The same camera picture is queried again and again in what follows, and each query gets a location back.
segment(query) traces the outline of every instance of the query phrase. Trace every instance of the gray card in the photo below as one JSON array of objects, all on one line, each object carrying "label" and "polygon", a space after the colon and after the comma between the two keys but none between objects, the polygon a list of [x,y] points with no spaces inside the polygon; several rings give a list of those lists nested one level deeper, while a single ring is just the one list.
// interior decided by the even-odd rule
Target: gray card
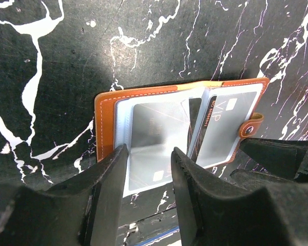
[{"label": "gray card", "polygon": [[245,92],[213,96],[215,102],[209,121],[205,117],[198,136],[203,136],[202,131],[205,131],[202,145],[194,149],[194,161],[198,165],[208,167],[230,159],[238,141],[239,128],[246,120],[256,95],[256,92]]},{"label": "gray card", "polygon": [[133,108],[129,190],[171,181],[174,147],[187,150],[189,103],[151,102]]}]

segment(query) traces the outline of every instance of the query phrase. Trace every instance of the leather cover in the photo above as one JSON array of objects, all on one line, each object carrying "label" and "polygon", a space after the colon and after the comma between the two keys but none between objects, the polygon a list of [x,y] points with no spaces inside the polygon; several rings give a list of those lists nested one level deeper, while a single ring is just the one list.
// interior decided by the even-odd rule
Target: leather cover
[{"label": "leather cover", "polygon": [[[268,78],[253,78],[231,81],[198,81],[187,84],[159,86],[148,88],[128,89],[112,92],[104,92],[95,98],[95,129],[97,142],[97,160],[100,161],[114,150],[114,126],[115,126],[115,105],[119,100],[124,100],[132,97],[149,96],[157,94],[166,94],[192,88],[206,86],[213,87],[230,87],[249,84],[263,84],[257,104],[266,90]],[[246,121],[240,127],[241,139],[254,135],[263,121],[261,114],[253,113],[250,120]]]}]

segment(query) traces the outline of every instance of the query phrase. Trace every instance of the card holder wallet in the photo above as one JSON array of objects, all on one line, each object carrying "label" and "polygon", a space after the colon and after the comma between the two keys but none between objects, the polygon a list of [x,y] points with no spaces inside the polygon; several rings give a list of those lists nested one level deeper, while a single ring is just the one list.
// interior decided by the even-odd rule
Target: card holder wallet
[{"label": "card holder wallet", "polygon": [[268,83],[198,81],[101,93],[95,98],[97,159],[127,144],[124,196],[171,182],[174,147],[204,168],[231,162],[240,141],[263,121],[254,110]]}]

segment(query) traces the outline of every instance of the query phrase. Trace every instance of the black marble surface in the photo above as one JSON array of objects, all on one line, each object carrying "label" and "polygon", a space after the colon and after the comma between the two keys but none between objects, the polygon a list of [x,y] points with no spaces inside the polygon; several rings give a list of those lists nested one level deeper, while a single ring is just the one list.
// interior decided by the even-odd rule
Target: black marble surface
[{"label": "black marble surface", "polygon": [[[0,0],[0,183],[47,189],[95,162],[104,91],[266,76],[257,137],[308,140],[308,0]],[[264,171],[244,153],[211,171]],[[124,199],[121,225],[172,186]]]}]

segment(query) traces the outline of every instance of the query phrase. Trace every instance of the card chip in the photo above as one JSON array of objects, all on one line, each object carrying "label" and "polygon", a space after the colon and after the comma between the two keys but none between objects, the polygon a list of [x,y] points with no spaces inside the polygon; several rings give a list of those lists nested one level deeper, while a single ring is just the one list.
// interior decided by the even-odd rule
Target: card chip
[{"label": "card chip", "polygon": [[163,170],[155,172],[153,176],[153,182],[162,180],[163,174],[164,174]]},{"label": "card chip", "polygon": [[226,106],[226,111],[233,110],[236,104],[237,98],[232,98],[228,101]]}]

